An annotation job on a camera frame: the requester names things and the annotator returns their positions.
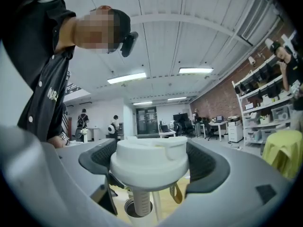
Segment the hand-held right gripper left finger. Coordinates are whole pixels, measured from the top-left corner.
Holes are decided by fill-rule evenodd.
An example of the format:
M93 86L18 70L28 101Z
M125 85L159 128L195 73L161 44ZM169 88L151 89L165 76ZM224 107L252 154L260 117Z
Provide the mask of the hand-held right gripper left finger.
M43 227L118 227L70 177L55 149L17 126L32 95L0 42L0 171Z

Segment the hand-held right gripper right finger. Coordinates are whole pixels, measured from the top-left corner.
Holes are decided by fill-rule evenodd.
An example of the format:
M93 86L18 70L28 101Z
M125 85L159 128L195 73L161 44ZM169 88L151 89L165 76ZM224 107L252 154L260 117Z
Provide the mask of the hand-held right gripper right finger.
M187 143L190 182L163 227L258 227L292 183L262 158L218 145Z

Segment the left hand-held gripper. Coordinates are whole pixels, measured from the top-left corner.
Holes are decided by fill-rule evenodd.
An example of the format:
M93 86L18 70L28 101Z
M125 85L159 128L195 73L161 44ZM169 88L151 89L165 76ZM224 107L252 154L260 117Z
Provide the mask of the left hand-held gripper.
M70 139L65 132L61 132L60 139L65 146L69 146ZM110 188L110 186L116 186L121 189L125 189L125 185L121 183L112 173L107 175L104 184L100 185L95 192L90 196L91 199L96 202L99 206L117 216L118 212L114 204L113 198L117 197L117 193Z

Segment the white cup lid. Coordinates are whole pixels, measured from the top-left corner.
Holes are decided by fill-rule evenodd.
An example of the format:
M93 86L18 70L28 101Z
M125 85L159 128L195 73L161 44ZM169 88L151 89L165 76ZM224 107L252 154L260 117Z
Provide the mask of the white cup lid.
M135 211L143 216L140 192L151 192L157 220L161 220L159 192L171 188L189 169L187 137L119 141L110 159L110 171L133 192Z

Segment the person's left forearm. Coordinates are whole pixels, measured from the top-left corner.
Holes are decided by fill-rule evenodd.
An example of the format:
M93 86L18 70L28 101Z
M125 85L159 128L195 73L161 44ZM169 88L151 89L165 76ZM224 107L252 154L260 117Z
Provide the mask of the person's left forearm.
M47 140L48 143L52 144L55 148L63 148L66 142L60 136L54 136Z

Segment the round wooden table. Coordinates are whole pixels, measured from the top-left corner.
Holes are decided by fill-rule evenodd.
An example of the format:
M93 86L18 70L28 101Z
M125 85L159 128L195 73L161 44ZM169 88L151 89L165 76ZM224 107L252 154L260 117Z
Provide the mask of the round wooden table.
M190 182L190 171L187 171L187 173L178 180L178 186L183 195L183 198L185 198L185 190L189 182ZM126 201L129 199L126 189L121 189L117 186L110 186L110 188L113 191L115 191L116 194L118 195L116 197L113 197L113 201L118 212L117 217L130 224L131 221L124 210L124 205ZM163 219L171 215L179 206L179 204L175 203L175 201L171 197L169 188L160 191L160 200L161 200L161 211L162 211Z

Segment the yellow-green cloth cover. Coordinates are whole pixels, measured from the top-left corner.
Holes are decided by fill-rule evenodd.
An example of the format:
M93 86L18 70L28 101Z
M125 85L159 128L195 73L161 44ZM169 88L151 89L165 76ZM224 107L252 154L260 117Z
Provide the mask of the yellow-green cloth cover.
M303 164L303 134L296 130L280 130L270 134L262 158L283 177L296 178Z

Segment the black office chair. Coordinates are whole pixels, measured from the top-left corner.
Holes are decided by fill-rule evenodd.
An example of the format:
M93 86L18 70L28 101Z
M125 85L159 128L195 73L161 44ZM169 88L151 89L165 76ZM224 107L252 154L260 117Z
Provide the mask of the black office chair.
M214 127L211 127L208 120L203 120L205 126L205 138L209 141L211 138L218 139L217 130Z
M194 131L195 131L195 129L192 125L192 122L190 120L184 121L184 133L187 136L192 136L192 135L194 135Z

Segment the grey office printer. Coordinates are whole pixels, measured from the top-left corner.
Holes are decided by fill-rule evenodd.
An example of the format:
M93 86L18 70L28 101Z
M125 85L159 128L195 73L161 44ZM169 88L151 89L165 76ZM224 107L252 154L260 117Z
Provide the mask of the grey office printer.
M241 118L239 115L228 117L228 126L237 126L241 124Z

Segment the white shelf rack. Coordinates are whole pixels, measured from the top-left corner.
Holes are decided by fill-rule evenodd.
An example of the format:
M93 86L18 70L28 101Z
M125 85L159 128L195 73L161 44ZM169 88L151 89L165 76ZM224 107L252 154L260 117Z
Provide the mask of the white shelf rack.
M277 126L290 124L285 105L292 94L283 89L283 78L272 55L243 79L232 82L241 110L244 146L262 146Z

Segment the black double door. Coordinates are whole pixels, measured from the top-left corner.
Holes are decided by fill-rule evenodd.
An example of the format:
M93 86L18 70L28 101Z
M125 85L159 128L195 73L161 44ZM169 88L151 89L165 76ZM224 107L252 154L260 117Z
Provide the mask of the black double door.
M136 123L138 134L153 134L159 132L156 107L136 109Z

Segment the black computer monitor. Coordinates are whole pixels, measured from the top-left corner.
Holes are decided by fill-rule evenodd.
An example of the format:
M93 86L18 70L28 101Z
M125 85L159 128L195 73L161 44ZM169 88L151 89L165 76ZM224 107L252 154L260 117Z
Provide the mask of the black computer monitor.
M179 114L174 114L173 115L173 120L176 122L184 122L184 121L188 121L189 117L187 113L179 113Z

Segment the ceiling tube light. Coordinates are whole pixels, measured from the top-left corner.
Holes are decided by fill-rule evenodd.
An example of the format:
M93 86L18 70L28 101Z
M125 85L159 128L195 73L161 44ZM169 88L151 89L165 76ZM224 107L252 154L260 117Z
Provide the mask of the ceiling tube light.
M144 79L146 77L147 77L146 73L143 72L143 73L130 74L130 75L125 75L125 76L121 76L121 77L117 77L117 78L108 79L107 82L109 84L116 84L116 83L136 80L136 79Z
M212 73L213 68L200 68L200 67L184 67L179 69L179 74L197 74L197 73Z

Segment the person in black shirt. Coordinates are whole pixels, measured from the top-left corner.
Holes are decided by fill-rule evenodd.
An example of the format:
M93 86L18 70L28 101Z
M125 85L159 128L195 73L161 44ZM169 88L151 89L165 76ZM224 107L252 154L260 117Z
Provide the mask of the person in black shirt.
M75 46L55 52L59 30L76 13L64 0L25 0L3 38L16 70L31 89L18 127L47 142L62 132L64 94Z

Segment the person's black cap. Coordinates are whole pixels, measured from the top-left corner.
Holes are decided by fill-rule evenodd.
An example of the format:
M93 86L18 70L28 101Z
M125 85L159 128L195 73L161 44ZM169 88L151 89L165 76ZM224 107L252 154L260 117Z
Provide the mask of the person's black cap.
M117 50L120 44L123 43L125 37L131 32L131 20L130 17L121 10L111 9L110 14L113 15L113 48Z

